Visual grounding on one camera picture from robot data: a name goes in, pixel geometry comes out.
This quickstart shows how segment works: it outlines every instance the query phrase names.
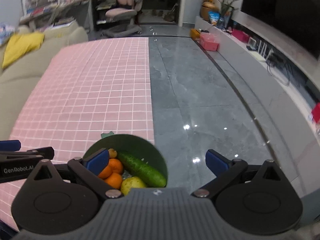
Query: pink grid mat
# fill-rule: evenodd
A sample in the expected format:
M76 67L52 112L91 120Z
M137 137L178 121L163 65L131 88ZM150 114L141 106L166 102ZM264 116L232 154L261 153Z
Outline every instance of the pink grid mat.
M101 138L128 133L153 143L148 38L104 39L62 49L25 103L10 139L21 150L52 146L65 163ZM24 180L0 184L0 219Z

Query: orange box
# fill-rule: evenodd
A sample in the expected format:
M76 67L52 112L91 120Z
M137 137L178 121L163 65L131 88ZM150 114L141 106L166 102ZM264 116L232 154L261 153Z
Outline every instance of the orange box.
M199 41L200 39L200 32L198 32L196 29L190 29L190 37L194 41Z

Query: yellow cushion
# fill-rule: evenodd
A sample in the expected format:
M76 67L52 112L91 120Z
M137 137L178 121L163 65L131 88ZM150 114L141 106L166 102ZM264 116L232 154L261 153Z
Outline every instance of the yellow cushion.
M39 49L43 39L44 34L38 32L12 35L4 52L2 69L7 68L26 53Z

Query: green bowl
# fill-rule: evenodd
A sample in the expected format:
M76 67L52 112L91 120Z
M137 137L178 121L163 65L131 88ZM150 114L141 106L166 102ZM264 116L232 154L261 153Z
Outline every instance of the green bowl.
M131 134L115 134L100 139L94 143L84 154L83 158L90 156L101 148L113 148L116 151L127 151L136 158L144 158L144 162L157 169L168 181L167 165L161 153L150 142Z

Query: floor tile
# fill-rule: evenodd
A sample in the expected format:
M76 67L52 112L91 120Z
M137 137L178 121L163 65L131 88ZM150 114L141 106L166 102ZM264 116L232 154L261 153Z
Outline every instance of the floor tile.
M180 107L241 104L210 60L163 57L163 61Z
M214 59L214 60L225 60L223 56L217 51L208 51L207 53Z
M169 11L169 10L162 10L163 15L158 16L158 15L152 15L152 10L142 10L142 14L139 15L139 22L140 23L169 23L164 20L164 15Z
M214 60L220 68L222 68L224 71L230 71L236 73L236 70L224 59L215 59Z
M155 145L168 168L168 187L185 187L189 193L202 186L198 169L193 165L191 145L183 128L180 109L153 112Z
M243 106L185 107L180 111L183 122L190 126L187 133L192 150L201 159L208 149L249 164L271 158Z
M142 35L168 35L168 36L190 36L190 28L179 27L177 25L140 25L142 28Z
M153 110L179 107L155 41L149 39L149 66Z
M205 57L201 49L190 38L157 37L156 43L162 57L180 59L186 56Z
M97 31L91 31L88 33L88 40L89 41L95 41L95 40L100 40L101 37L101 33L97 32Z
M316 238L314 238L314 240L319 240L320 239L320 222L318 221L314 223L312 228L313 228L314 235L317 236Z
M294 180L298 176L297 167L294 165L290 151L287 145L284 143L284 140L274 125L271 117L261 104L251 104L249 107L258 119L266 136L268 137L270 144L280 162L282 171L289 181Z
M251 88L247 85L247 83L243 80L243 78L237 72L229 71L229 70L224 70L224 72L228 76L228 78L231 80L231 82L235 85L240 95L247 102L247 104L260 103L255 93L253 93Z
M305 226L303 228L299 228L296 233L300 239L303 240L315 240L313 230L312 230L312 225Z
M305 195L305 193L301 187L301 181L300 181L299 177L296 177L293 181L291 181L291 185L300 198Z
M178 132L186 134L183 126L185 125L179 108L161 109L153 111L153 127L155 134L165 134L167 132Z

